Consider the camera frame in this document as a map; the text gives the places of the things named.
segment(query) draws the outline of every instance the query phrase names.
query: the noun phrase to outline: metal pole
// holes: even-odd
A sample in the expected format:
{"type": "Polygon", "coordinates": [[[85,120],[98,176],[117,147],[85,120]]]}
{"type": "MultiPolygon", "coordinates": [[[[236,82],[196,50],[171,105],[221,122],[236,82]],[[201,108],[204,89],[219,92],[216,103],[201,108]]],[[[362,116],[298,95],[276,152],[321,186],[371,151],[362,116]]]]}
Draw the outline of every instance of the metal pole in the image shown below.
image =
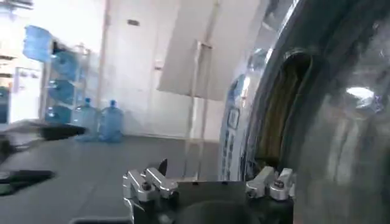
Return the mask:
{"type": "Polygon", "coordinates": [[[185,178],[187,173],[187,166],[188,166],[188,152],[191,148],[191,132],[193,131],[193,118],[194,118],[194,104],[195,104],[195,93],[196,93],[196,87],[197,87],[197,75],[199,73],[199,59],[202,54],[202,42],[196,41],[196,49],[194,54],[194,72],[193,76],[191,77],[191,89],[190,89],[190,110],[188,113],[188,119],[187,119],[187,131],[185,135],[185,158],[184,158],[184,168],[183,168],[183,176],[182,178],[185,178]]]}
{"type": "Polygon", "coordinates": [[[96,93],[96,108],[101,108],[102,100],[102,88],[103,88],[103,79],[104,79],[104,69],[105,69],[105,59],[107,57],[107,37],[108,37],[108,27],[110,25],[110,9],[111,1],[105,0],[105,9],[104,9],[104,21],[102,28],[102,43],[100,48],[100,60],[99,60],[99,81],[97,83],[97,93],[96,93]]]}
{"type": "MultiPolygon", "coordinates": [[[[51,42],[50,51],[53,50],[53,41],[51,42]]],[[[42,67],[42,80],[41,80],[41,100],[40,100],[40,119],[45,120],[46,109],[49,105],[50,98],[48,97],[48,83],[51,78],[52,68],[52,54],[50,53],[50,60],[47,63],[43,63],[42,67]]]]}
{"type": "Polygon", "coordinates": [[[210,69],[211,69],[211,63],[212,63],[212,52],[208,54],[208,61],[207,61],[207,70],[206,70],[206,90],[205,90],[205,99],[204,99],[204,105],[203,105],[203,112],[202,112],[202,123],[200,126],[200,140],[199,140],[199,152],[198,152],[198,164],[197,164],[197,172],[195,174],[195,180],[199,180],[200,172],[202,168],[202,160],[203,160],[203,154],[204,154],[204,148],[205,148],[205,131],[206,131],[206,123],[207,123],[207,111],[208,111],[208,92],[210,89],[210,69]]]}

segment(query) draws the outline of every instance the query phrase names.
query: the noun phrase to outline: machine part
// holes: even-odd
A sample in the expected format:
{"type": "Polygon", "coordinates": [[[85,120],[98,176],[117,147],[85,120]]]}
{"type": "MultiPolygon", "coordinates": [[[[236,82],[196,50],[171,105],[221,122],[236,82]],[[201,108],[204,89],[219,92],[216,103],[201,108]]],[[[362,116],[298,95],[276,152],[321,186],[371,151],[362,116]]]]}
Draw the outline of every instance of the machine part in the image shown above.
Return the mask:
{"type": "Polygon", "coordinates": [[[83,217],[70,221],[69,224],[130,224],[132,221],[126,217],[83,217]]]}
{"type": "Polygon", "coordinates": [[[390,223],[390,1],[291,2],[264,67],[247,72],[230,179],[275,155],[297,173],[296,223],[390,223]]]}
{"type": "Polygon", "coordinates": [[[171,198],[177,190],[177,183],[165,178],[154,167],[145,170],[145,179],[160,190],[160,195],[163,198],[171,198]]]}
{"type": "Polygon", "coordinates": [[[25,151],[44,141],[56,141],[82,135],[85,128],[69,124],[49,123],[41,120],[21,120],[6,126],[2,132],[13,152],[25,151]]]}
{"type": "Polygon", "coordinates": [[[288,192],[288,195],[292,198],[292,199],[295,199],[295,184],[292,184],[291,185],[291,188],[288,192]]]}
{"type": "Polygon", "coordinates": [[[17,170],[0,172],[0,196],[13,195],[20,190],[55,177],[49,170],[17,170]]]}
{"type": "Polygon", "coordinates": [[[125,204],[133,224],[292,224],[292,200],[263,197],[248,201],[245,189],[245,182],[236,181],[179,182],[180,196],[174,205],[163,197],[148,205],[125,198],[125,204]]]}
{"type": "Polygon", "coordinates": [[[266,67],[273,63],[270,61],[270,56],[277,50],[275,39],[281,37],[280,34],[286,28],[298,2],[297,0],[271,1],[264,20],[258,21],[261,27],[253,55],[248,58],[247,71],[243,74],[245,81],[241,94],[234,101],[227,103],[222,121],[218,161],[220,181],[248,181],[255,178],[259,172],[258,164],[274,167],[279,164],[282,141],[280,133],[284,125],[281,122],[267,125],[270,130],[274,128],[273,131],[264,130],[261,126],[267,121],[264,118],[267,109],[270,109],[269,121],[276,121],[278,117],[282,120],[287,118],[289,107],[283,106],[283,103],[292,101],[289,94],[299,87],[296,81],[298,75],[296,77],[286,75],[280,69],[281,64],[274,68],[272,75],[263,74],[266,67]],[[268,85],[269,76],[272,76],[272,79],[279,76],[281,84],[277,88],[268,85]],[[279,97],[271,97],[272,89],[275,93],[273,95],[279,97]],[[272,107],[268,103],[270,100],[274,102],[272,107]],[[228,124],[228,114],[232,113],[239,115],[234,127],[228,124]]]}
{"type": "Polygon", "coordinates": [[[124,204],[129,208],[130,221],[133,224],[148,223],[146,211],[141,205],[128,198],[124,198],[124,204]]]}
{"type": "Polygon", "coordinates": [[[287,200],[291,188],[293,170],[283,169],[279,177],[270,185],[269,196],[277,201],[287,200]]]}
{"type": "MultiPolygon", "coordinates": [[[[161,162],[159,163],[150,163],[149,165],[147,165],[147,167],[154,167],[156,168],[163,176],[166,175],[166,170],[168,168],[168,160],[167,159],[163,159],[161,162]]],[[[142,177],[145,177],[145,173],[146,173],[146,169],[144,170],[143,173],[141,173],[141,176],[142,177]]]]}
{"type": "Polygon", "coordinates": [[[273,167],[266,166],[255,177],[246,183],[246,193],[250,198],[261,198],[265,196],[266,187],[274,180],[275,172],[273,167]]]}
{"type": "Polygon", "coordinates": [[[18,150],[11,144],[9,137],[0,135],[0,164],[17,152],[18,150]]]}
{"type": "Polygon", "coordinates": [[[155,199],[156,190],[137,170],[132,170],[123,176],[123,194],[125,199],[136,198],[147,202],[155,199]]]}

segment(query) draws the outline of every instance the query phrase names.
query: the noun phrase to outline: blue plastic bottle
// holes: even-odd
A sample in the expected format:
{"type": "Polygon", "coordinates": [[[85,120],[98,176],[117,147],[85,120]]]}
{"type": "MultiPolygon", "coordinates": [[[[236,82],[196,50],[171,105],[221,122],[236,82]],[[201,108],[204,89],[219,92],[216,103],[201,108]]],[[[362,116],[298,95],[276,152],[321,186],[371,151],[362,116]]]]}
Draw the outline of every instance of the blue plastic bottle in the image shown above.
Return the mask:
{"type": "Polygon", "coordinates": [[[23,54],[27,58],[47,62],[51,57],[51,34],[37,26],[26,26],[23,54]]]}
{"type": "Polygon", "coordinates": [[[102,110],[100,116],[99,139],[104,142],[120,142],[122,140],[123,112],[115,107],[115,100],[102,110]]]}
{"type": "Polygon", "coordinates": [[[10,91],[4,86],[0,86],[0,124],[8,121],[10,91]]]}
{"type": "Polygon", "coordinates": [[[67,80],[75,81],[79,63],[74,53],[69,51],[60,51],[55,54],[52,60],[52,66],[62,77],[67,80]]]}
{"type": "Polygon", "coordinates": [[[84,135],[76,136],[76,140],[83,142],[96,140],[98,114],[97,109],[91,106],[90,98],[85,98],[85,104],[76,107],[73,111],[72,124],[87,129],[87,132],[84,135]]]}
{"type": "Polygon", "coordinates": [[[46,111],[45,120],[48,122],[67,124],[71,121],[72,111],[63,106],[54,105],[46,111]]]}
{"type": "Polygon", "coordinates": [[[55,100],[72,105],[74,86],[66,80],[51,80],[48,84],[49,96],[55,100]]]}

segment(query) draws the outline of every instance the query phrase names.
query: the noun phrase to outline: bolt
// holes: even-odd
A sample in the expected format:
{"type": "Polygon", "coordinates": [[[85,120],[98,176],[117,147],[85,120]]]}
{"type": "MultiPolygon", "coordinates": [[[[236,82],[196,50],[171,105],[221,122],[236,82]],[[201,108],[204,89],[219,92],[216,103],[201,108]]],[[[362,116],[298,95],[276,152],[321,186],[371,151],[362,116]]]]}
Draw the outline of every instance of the bolt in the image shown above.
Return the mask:
{"type": "Polygon", "coordinates": [[[249,198],[255,198],[256,197],[256,191],[255,190],[249,190],[247,193],[249,198]]]}
{"type": "Polygon", "coordinates": [[[149,183],[145,182],[142,184],[142,189],[144,189],[145,191],[150,191],[152,189],[152,186],[149,183]]]}
{"type": "Polygon", "coordinates": [[[275,185],[275,187],[280,188],[280,189],[285,187],[285,184],[281,180],[275,180],[274,185],[275,185]]]}

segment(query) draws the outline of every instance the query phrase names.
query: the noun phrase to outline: metal clamp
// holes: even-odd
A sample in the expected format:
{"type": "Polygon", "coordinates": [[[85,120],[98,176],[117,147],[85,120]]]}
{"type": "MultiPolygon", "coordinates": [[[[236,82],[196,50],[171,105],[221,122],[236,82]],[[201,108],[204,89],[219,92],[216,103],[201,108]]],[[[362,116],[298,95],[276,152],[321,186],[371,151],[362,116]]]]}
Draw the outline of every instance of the metal clamp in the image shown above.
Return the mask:
{"type": "Polygon", "coordinates": [[[271,184],[269,187],[269,195],[277,200],[284,201],[287,200],[290,193],[290,188],[292,185],[292,169],[283,169],[279,177],[271,184]]]}
{"type": "Polygon", "coordinates": [[[139,201],[147,202],[155,198],[156,188],[137,170],[132,170],[123,176],[123,194],[124,198],[137,198],[139,201]]]}
{"type": "Polygon", "coordinates": [[[133,200],[129,200],[128,198],[124,198],[124,204],[129,209],[131,224],[145,223],[147,221],[147,214],[142,206],[135,203],[133,200]]]}
{"type": "Polygon", "coordinates": [[[246,183],[246,194],[250,198],[261,198],[265,195],[265,189],[274,180],[274,168],[264,167],[261,172],[251,181],[246,183]]]}
{"type": "Polygon", "coordinates": [[[288,194],[290,195],[290,197],[292,199],[295,199],[295,184],[294,183],[291,185],[291,188],[290,188],[288,194]]]}
{"type": "Polygon", "coordinates": [[[145,170],[145,178],[160,190],[163,198],[170,198],[178,188],[177,182],[168,180],[154,167],[145,170]]]}

